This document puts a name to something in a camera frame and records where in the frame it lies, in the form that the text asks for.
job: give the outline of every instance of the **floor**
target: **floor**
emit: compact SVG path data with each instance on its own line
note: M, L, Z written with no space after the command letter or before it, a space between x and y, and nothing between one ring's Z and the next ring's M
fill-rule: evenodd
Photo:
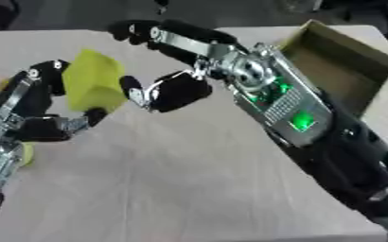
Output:
M351 23L339 12L289 13L283 0L170 0L163 16L156 14L153 0L17 0L22 14L11 29L103 29L125 19L180 19L198 26L298 26L309 18L329 25L361 24L385 31L377 12L355 15Z

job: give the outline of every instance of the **yellow cube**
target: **yellow cube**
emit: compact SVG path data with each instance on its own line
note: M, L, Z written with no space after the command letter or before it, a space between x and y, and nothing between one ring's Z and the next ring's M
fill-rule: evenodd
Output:
M127 100L119 79L123 66L94 50L83 49L63 73L67 103L72 111L104 108L113 112Z

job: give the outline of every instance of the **cardboard box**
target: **cardboard box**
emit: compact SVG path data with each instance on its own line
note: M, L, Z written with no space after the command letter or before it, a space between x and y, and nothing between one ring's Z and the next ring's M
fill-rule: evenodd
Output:
M282 52L316 86L361 116L388 79L388 55L317 21L285 42Z

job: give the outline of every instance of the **green light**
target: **green light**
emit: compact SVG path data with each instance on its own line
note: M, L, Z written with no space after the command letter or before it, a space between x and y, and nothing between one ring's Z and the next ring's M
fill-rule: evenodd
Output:
M307 112L300 111L292 117L290 123L296 130L304 132L308 130L315 121L312 115Z
M282 94L285 94L290 88L291 88L291 85L287 83L282 83L281 85L279 85L279 89L281 90Z
M257 100L258 100L258 96L250 97L250 101L252 101L252 102L257 102Z

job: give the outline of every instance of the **table surface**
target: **table surface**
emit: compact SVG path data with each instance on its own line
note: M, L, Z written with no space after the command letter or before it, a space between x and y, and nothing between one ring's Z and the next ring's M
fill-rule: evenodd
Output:
M336 28L388 53L371 26ZM252 45L295 29L224 30ZM0 32L0 79L70 61L83 47L122 61L146 84L185 68L106 33L11 31ZM35 145L35 163L6 188L0 241L381 241L351 239L383 231L321 189L212 84L212 96L185 109L151 114L129 103L70 142ZM68 113L64 104L53 111ZM363 120L388 142L388 83Z

